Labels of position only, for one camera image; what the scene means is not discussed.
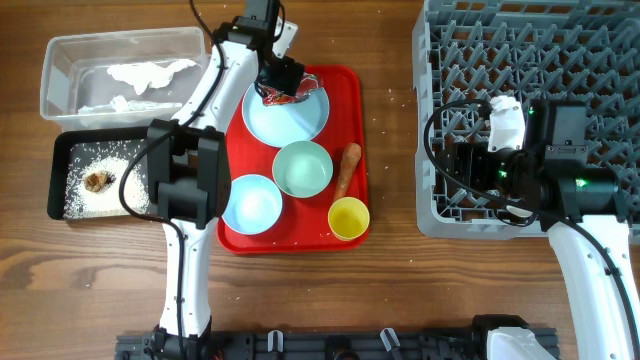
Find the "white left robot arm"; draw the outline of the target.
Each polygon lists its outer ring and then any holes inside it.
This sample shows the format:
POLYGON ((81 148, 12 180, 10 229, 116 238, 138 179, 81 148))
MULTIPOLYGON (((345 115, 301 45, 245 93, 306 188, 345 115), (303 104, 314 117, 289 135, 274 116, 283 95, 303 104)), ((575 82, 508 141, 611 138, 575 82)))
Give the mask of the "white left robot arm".
POLYGON ((211 238, 227 206, 226 132, 244 93, 295 97, 304 67, 285 52, 295 27, 279 0, 249 1, 210 32, 213 54, 194 93, 147 130, 148 193, 167 242, 165 308, 145 347, 157 359, 208 359, 211 238))

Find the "yellow plastic cup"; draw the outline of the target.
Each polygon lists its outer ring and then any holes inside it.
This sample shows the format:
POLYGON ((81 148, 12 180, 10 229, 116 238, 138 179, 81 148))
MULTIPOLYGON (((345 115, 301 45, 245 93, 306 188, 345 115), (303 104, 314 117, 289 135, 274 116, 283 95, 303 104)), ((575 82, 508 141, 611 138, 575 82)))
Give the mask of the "yellow plastic cup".
POLYGON ((369 227, 368 207, 358 198, 340 198, 329 209, 328 224, 333 235, 339 240, 355 240, 362 236, 369 227))

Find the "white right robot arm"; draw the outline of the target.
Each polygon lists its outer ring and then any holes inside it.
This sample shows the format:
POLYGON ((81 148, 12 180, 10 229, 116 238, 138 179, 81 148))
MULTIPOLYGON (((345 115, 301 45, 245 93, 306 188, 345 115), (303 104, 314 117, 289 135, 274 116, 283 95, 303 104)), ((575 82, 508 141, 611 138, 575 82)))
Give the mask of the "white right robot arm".
POLYGON ((562 270, 581 358, 638 358, 628 209, 614 172, 587 164, 585 105, 472 103, 489 123, 488 141, 451 144, 430 156, 434 167, 448 183, 539 222, 562 270))

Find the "mint green bowl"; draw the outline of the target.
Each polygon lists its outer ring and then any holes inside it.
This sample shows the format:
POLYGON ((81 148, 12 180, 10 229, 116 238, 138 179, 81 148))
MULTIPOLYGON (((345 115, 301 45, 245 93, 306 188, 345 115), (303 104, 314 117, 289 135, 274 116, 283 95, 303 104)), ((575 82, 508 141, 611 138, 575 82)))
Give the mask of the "mint green bowl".
POLYGON ((276 185, 295 198, 320 194, 333 176, 333 161, 325 148, 313 141, 297 141, 281 148, 272 165, 276 185))

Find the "light blue bowl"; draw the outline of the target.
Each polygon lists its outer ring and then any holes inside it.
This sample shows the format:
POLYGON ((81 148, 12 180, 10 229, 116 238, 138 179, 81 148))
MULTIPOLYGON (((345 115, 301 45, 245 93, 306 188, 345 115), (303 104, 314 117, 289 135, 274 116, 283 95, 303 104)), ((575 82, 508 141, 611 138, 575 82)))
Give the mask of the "light blue bowl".
POLYGON ((278 221, 282 209, 283 198, 276 184, 263 175, 247 174, 232 181, 222 219, 239 234, 257 235, 278 221))

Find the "red foil wrapper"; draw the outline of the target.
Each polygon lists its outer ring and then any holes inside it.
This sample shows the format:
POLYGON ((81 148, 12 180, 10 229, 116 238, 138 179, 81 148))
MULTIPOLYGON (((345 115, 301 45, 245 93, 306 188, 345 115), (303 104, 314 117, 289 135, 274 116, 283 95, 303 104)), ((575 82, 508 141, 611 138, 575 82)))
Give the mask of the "red foil wrapper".
POLYGON ((300 103, 308 99, 313 92, 323 88, 322 80, 315 74, 304 73, 294 95, 287 95, 267 85, 254 83, 254 89, 264 106, 287 105, 300 103))

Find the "brown food scrap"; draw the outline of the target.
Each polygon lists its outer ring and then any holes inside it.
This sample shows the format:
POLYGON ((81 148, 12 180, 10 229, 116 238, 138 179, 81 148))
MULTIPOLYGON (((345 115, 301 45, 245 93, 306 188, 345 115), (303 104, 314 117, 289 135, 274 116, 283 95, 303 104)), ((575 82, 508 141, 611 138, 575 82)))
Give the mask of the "brown food scrap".
POLYGON ((116 180, 113 173, 97 171, 87 175, 84 179, 84 187, 92 193, 100 193, 110 187, 116 180))

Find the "white napkin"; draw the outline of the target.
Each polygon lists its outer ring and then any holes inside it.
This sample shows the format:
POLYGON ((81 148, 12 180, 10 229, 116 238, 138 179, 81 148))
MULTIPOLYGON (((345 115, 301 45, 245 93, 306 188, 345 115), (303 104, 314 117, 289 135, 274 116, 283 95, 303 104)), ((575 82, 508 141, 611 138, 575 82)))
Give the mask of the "white napkin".
POLYGON ((128 113, 137 111, 153 111, 171 108, 181 108, 182 103, 179 102, 153 102, 127 100, 124 96, 114 97, 108 104, 96 106, 82 106, 78 111, 78 115, 102 114, 102 113, 128 113))
POLYGON ((125 82, 142 95, 148 88, 160 89, 168 86, 176 73, 197 63, 190 59, 179 59, 162 67, 153 62, 117 64, 109 66, 107 73, 116 81, 125 82))

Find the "orange carrot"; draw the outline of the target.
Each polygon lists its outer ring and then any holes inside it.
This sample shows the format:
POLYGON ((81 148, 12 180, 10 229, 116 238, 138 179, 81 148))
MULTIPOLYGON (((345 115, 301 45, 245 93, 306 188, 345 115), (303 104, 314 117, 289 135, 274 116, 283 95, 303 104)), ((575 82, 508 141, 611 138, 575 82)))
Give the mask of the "orange carrot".
POLYGON ((361 159, 361 156, 362 148, 357 143, 349 143, 344 148, 333 201, 337 201, 346 195, 347 189, 349 187, 357 164, 361 159))

